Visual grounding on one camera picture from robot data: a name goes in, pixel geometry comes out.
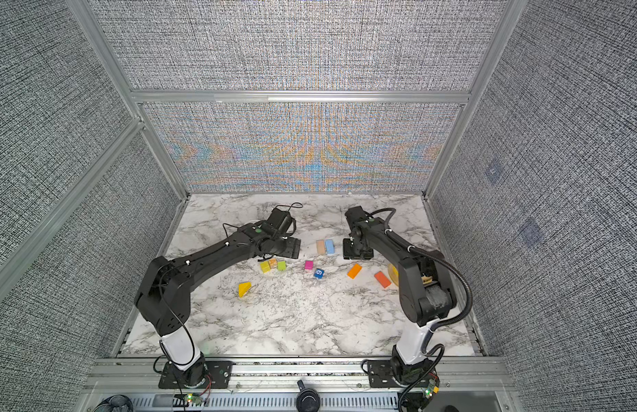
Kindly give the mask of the orange rectangular block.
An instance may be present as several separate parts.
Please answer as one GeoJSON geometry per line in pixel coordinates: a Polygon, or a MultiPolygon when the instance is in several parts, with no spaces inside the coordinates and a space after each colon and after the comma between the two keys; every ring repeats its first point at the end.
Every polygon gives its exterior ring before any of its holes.
{"type": "Polygon", "coordinates": [[[358,274],[361,272],[362,267],[359,264],[354,264],[347,272],[347,276],[350,279],[355,279],[358,274]]]}

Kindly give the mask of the light blue rectangular block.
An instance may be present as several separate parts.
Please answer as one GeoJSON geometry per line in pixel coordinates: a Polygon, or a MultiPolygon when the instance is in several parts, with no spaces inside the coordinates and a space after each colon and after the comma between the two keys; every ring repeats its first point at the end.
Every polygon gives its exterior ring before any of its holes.
{"type": "Polygon", "coordinates": [[[332,255],[335,253],[335,245],[333,240],[331,239],[325,240],[325,250],[328,255],[332,255]]]}

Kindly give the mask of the red rectangular block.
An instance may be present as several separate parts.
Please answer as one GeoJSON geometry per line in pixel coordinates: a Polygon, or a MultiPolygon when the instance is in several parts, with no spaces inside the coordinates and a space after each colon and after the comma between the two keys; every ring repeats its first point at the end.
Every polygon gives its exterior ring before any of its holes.
{"type": "Polygon", "coordinates": [[[375,273],[375,280],[383,289],[387,289],[392,285],[392,281],[382,271],[375,273]]]}

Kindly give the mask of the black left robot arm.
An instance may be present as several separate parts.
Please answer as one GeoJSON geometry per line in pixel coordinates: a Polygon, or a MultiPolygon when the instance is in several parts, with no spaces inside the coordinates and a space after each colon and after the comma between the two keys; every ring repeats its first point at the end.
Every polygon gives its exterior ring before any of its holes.
{"type": "Polygon", "coordinates": [[[205,357],[186,326],[191,314],[191,293],[226,269],[254,258],[279,256],[297,259],[301,241],[294,238],[295,219],[270,219],[237,228],[225,240],[191,255],[153,259],[134,305],[159,336],[169,370],[179,386],[196,388],[207,384],[205,357]]]}

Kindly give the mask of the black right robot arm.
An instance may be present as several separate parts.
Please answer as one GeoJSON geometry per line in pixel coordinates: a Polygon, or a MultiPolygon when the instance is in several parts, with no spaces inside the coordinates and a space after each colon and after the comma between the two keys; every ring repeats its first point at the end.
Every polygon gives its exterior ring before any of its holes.
{"type": "Polygon", "coordinates": [[[428,344],[433,335],[470,314],[473,292],[441,252],[422,249],[391,229],[389,221],[395,213],[394,208],[348,209],[350,234],[343,252],[349,260],[370,260],[379,252],[399,273],[399,303],[407,323],[393,346],[390,373],[407,386],[431,365],[428,344]]]}

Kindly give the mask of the yellow triangular block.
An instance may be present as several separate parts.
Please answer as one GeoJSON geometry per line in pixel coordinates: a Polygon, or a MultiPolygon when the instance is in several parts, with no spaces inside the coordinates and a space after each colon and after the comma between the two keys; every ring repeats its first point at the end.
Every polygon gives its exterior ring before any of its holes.
{"type": "Polygon", "coordinates": [[[253,286],[253,285],[252,285],[250,282],[247,282],[247,283],[240,283],[240,284],[238,285],[238,295],[239,295],[239,298],[244,297],[244,296],[245,296],[245,295],[246,295],[246,294],[250,291],[250,289],[252,288],[252,286],[253,286]]]}

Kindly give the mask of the yellow wooden bucket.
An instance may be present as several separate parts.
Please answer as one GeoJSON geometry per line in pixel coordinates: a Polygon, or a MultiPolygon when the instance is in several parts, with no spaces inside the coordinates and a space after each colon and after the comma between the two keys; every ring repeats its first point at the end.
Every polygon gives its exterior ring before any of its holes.
{"type": "Polygon", "coordinates": [[[393,264],[388,264],[388,276],[392,283],[399,287],[399,271],[393,264]]]}

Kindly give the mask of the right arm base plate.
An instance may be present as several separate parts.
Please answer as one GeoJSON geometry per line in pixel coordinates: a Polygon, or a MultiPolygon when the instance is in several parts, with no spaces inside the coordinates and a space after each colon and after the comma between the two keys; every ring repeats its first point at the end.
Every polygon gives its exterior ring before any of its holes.
{"type": "Polygon", "coordinates": [[[361,367],[368,376],[371,388],[400,388],[416,382],[426,373],[430,364],[430,360],[425,360],[414,365],[406,365],[394,358],[365,360],[361,367]]]}

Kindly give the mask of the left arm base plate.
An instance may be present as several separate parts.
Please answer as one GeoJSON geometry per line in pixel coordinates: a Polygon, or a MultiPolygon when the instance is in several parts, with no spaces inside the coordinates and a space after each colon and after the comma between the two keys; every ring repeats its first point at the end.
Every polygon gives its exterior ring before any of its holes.
{"type": "Polygon", "coordinates": [[[211,386],[212,389],[227,389],[234,364],[229,360],[204,362],[186,371],[180,371],[167,362],[160,374],[159,389],[199,390],[211,386]]]}

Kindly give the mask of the black knob on rail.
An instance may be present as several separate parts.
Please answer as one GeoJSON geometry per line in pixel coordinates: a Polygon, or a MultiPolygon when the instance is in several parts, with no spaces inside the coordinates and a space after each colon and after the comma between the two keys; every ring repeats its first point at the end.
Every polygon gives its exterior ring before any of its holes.
{"type": "Polygon", "coordinates": [[[295,400],[298,412],[318,412],[320,410],[320,395],[312,388],[305,386],[302,379],[297,381],[299,393],[295,400]]]}

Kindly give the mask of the aluminium front rail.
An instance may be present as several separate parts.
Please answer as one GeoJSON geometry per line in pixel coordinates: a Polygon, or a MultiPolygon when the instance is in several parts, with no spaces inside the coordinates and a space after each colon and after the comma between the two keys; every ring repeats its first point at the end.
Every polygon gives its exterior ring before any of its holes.
{"type": "MultiPolygon", "coordinates": [[[[320,395],[321,411],[394,411],[404,387],[371,388],[361,364],[382,356],[213,356],[234,364],[227,389],[159,389],[163,363],[149,357],[97,360],[81,389],[75,411],[93,411],[101,401],[124,395],[136,411],[294,411],[297,381],[320,395]]],[[[519,392],[499,357],[446,356],[427,383],[407,394],[414,410],[428,403],[440,411],[521,411],[519,392]]]]}

